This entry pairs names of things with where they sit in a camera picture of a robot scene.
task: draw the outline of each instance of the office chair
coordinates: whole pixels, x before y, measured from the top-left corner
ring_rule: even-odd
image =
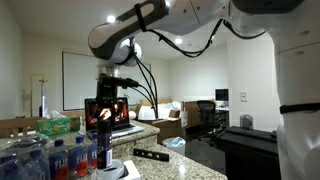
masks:
[[[199,100],[197,104],[200,109],[201,124],[206,130],[206,134],[198,136],[198,140],[201,141],[202,138],[211,139],[223,131],[225,120],[220,118],[221,114],[216,111],[216,104],[213,101]]]

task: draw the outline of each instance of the tissue box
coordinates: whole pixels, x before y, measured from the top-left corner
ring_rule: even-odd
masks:
[[[45,135],[54,135],[70,131],[70,118],[46,119],[37,121],[37,131]]]
[[[73,116],[70,118],[70,131],[79,131],[80,130],[80,117]]]

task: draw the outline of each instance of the white wall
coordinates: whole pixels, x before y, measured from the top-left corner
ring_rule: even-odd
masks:
[[[255,129],[276,130],[280,120],[273,42],[269,35],[245,41],[228,40],[230,123],[239,126],[240,115],[250,114]],[[248,102],[240,102],[240,92]]]
[[[194,59],[171,60],[170,71],[173,100],[213,99],[215,89],[228,88],[227,46],[212,47]]]
[[[34,34],[24,35],[23,49],[25,62],[24,91],[26,94],[30,94],[29,79],[31,74],[44,74],[45,79],[48,80],[48,83],[46,83],[48,110],[49,112],[51,110],[62,111],[62,51],[91,54],[90,49],[87,45]],[[143,57],[142,60],[143,62],[150,63],[146,57]],[[159,97],[169,97],[167,62],[152,61],[151,68],[157,81]],[[24,105],[24,113],[30,115],[30,98],[24,101]]]
[[[21,115],[21,29],[0,1],[0,119]]]

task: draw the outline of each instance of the wastebasket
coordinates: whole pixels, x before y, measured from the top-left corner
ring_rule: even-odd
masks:
[[[165,139],[162,141],[162,145],[185,156],[186,141],[181,137]]]

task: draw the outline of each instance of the black cabinet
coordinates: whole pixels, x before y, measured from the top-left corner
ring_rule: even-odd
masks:
[[[213,140],[225,152],[229,180],[280,180],[277,139],[270,132],[229,127]]]

